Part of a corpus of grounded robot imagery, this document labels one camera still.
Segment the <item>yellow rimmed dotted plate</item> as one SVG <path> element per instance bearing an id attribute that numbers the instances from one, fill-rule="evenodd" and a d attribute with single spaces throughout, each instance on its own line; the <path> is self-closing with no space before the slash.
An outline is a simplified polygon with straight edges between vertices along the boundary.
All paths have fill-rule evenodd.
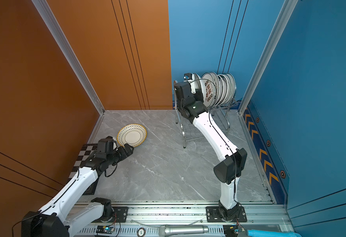
<path id="1" fill-rule="evenodd" d="M 117 134 L 117 142 L 121 146 L 129 144 L 130 146 L 137 147 L 141 145 L 147 137 L 147 130 L 141 124 L 129 124 L 123 127 Z"/>

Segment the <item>silver wire dish rack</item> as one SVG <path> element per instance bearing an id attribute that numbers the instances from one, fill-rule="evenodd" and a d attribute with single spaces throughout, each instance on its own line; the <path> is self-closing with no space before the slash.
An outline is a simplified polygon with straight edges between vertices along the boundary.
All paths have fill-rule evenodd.
<path id="1" fill-rule="evenodd" d="M 175 91 L 174 91 L 174 96 L 175 96 L 175 112 L 177 115 L 176 123 L 181 124 L 181 119 L 184 117 L 181 115 L 181 113 L 176 108 L 176 102 L 177 101 L 176 101 Z M 212 113 L 211 113 L 209 108 L 208 108 L 208 110 L 209 110 L 208 112 L 202 113 L 199 116 L 199 118 L 195 118 L 193 123 L 191 123 L 191 124 L 203 134 L 204 138 L 206 138 L 206 140 L 211 144 L 212 148 L 215 151 L 238 149 L 237 146 L 234 145 L 227 138 L 226 134 L 224 134 L 223 131 L 219 128 L 219 126 L 213 120 Z"/>

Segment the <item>white red patterned plate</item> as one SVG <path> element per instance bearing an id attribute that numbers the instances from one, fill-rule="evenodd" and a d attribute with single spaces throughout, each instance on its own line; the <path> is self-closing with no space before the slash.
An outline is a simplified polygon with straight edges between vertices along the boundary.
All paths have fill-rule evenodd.
<path id="1" fill-rule="evenodd" d="M 204 105 L 207 108 L 214 106 L 219 97 L 219 79 L 214 72 L 208 72 L 201 77 L 204 92 Z"/>

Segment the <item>white deep plate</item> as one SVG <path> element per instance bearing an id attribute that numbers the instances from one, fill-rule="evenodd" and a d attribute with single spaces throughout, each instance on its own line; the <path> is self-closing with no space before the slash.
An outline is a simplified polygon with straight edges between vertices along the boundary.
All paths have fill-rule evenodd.
<path id="1" fill-rule="evenodd" d="M 194 94 L 194 97 L 197 101 L 204 101 L 203 92 L 202 92 L 202 86 L 200 78 L 197 74 L 192 74 L 192 82 L 190 85 L 193 87 L 192 93 Z"/>

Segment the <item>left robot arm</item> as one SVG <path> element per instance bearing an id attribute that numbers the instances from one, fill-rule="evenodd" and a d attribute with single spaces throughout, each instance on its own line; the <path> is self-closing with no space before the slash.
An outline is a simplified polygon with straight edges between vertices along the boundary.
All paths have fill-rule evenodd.
<path id="1" fill-rule="evenodd" d="M 106 173 L 109 166 L 131 156 L 134 147 L 128 143 L 118 147 L 113 137 L 98 142 L 97 149 L 83 161 L 73 178 L 37 212 L 27 213 L 21 224 L 23 237 L 73 237 L 95 220 L 114 221 L 111 200 L 94 198 L 84 209 L 69 217 L 84 192 Z"/>

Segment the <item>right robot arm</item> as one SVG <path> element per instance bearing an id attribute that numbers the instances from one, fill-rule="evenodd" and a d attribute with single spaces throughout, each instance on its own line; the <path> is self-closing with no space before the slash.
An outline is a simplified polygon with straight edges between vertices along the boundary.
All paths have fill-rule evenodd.
<path id="1" fill-rule="evenodd" d="M 226 222 L 238 220 L 243 211 L 237 199 L 237 189 L 248 156 L 247 151 L 239 149 L 221 131 L 199 96 L 192 93 L 188 81 L 175 83 L 174 92 L 176 109 L 203 134 L 219 160 L 213 171 L 221 183 L 218 201 L 220 217 Z"/>

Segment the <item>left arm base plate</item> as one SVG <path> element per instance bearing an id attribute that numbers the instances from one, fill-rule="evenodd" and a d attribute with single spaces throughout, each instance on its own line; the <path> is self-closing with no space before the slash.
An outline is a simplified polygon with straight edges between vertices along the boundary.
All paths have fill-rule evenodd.
<path id="1" fill-rule="evenodd" d="M 111 211 L 104 209 L 100 218 L 91 222 L 100 224 L 125 223 L 128 216 L 128 207 L 112 207 Z"/>

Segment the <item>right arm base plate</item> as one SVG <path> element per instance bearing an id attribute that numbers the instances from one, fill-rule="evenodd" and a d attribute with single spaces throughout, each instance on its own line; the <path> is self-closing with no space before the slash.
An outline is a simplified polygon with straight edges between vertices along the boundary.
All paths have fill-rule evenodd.
<path id="1" fill-rule="evenodd" d="M 248 221 L 247 214 L 243 206 L 237 205 L 230 210 L 223 206 L 207 206 L 207 221 L 214 222 L 239 222 L 246 223 Z"/>

